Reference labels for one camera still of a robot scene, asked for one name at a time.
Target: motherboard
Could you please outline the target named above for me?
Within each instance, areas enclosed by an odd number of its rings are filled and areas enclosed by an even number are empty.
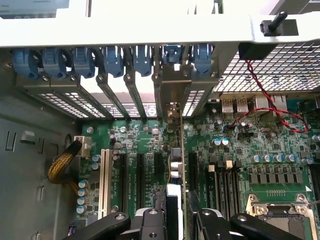
[[[296,100],[288,109],[300,112]],[[231,130],[237,116],[210,111],[184,119],[186,187],[197,193],[203,208],[216,209],[229,220],[248,213],[296,235],[318,239],[317,173],[319,114],[306,113],[309,133],[296,133],[274,118],[248,116]],[[295,117],[285,117],[302,129]],[[131,217],[136,210],[155,206],[157,192],[170,176],[177,135],[160,120],[116,120],[84,124],[90,154],[80,158],[78,219],[86,225],[112,212]]]

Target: blue plastic retention clip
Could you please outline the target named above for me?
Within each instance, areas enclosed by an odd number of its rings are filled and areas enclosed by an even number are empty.
[[[165,65],[180,64],[182,61],[182,47],[177,44],[169,44],[163,47],[162,54]]]
[[[85,79],[93,78],[96,73],[92,50],[87,47],[77,47],[73,52],[73,66],[77,74]]]
[[[193,45],[193,63],[196,73],[200,76],[211,73],[211,55],[214,47],[211,44],[199,43]]]
[[[114,78],[124,75],[124,59],[121,47],[107,46],[102,49],[104,70]]]
[[[38,63],[34,51],[28,48],[17,48],[12,51],[13,69],[28,79],[37,79],[39,75]]]
[[[142,77],[151,74],[151,50],[148,45],[137,45],[133,47],[133,67]]]
[[[42,63],[46,73],[64,79],[67,76],[66,61],[63,50],[59,48],[45,48],[42,52]]]

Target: black knob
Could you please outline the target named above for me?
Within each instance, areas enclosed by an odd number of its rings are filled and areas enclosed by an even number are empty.
[[[279,12],[275,18],[269,23],[268,28],[271,32],[277,30],[279,25],[288,17],[288,13],[285,11]]]

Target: white pci slot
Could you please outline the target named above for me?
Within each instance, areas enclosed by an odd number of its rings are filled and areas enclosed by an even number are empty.
[[[101,150],[98,219],[111,210],[112,155],[110,149]]]

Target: red and black wire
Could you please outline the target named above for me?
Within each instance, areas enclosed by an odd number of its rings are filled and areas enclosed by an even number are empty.
[[[279,120],[280,120],[280,124],[281,124],[281,125],[285,126],[286,128],[290,129],[290,130],[293,131],[293,132],[300,133],[300,134],[301,134],[301,133],[305,133],[305,134],[306,134],[306,133],[310,130],[308,123],[307,123],[300,115],[298,115],[298,114],[296,114],[296,113],[289,112],[289,111],[286,111],[286,110],[279,110],[279,109],[277,109],[277,107],[274,105],[274,102],[273,102],[271,96],[267,93],[267,91],[266,91],[266,90],[264,89],[264,87],[262,86],[261,82],[258,80],[258,77],[257,77],[257,75],[256,75],[255,72],[254,72],[254,68],[253,68],[253,66],[252,66],[251,61],[246,60],[245,62],[246,62],[246,64],[247,64],[247,69],[248,69],[248,71],[251,73],[252,78],[255,80],[256,84],[257,84],[258,87],[261,89],[262,94],[266,97],[266,99],[267,99],[267,101],[268,101],[268,103],[269,103],[269,107],[255,108],[255,109],[253,109],[253,110],[251,110],[251,111],[247,111],[247,112],[246,112],[245,114],[243,114],[242,116],[237,117],[229,127],[234,127],[235,124],[236,124],[239,120],[241,120],[242,118],[244,118],[244,117],[246,117],[246,116],[248,116],[248,115],[250,115],[250,114],[252,114],[252,113],[254,113],[254,112],[257,112],[257,111],[259,111],[259,110],[269,110],[269,111],[275,112],[276,116],[277,116],[277,117],[279,118]],[[297,129],[297,128],[294,128],[294,127],[290,126],[289,123],[288,123],[286,120],[283,119],[283,117],[281,116],[281,113],[291,115],[291,116],[293,116],[293,117],[296,117],[296,118],[299,119],[300,121],[302,121],[303,124],[304,124],[304,130]]]

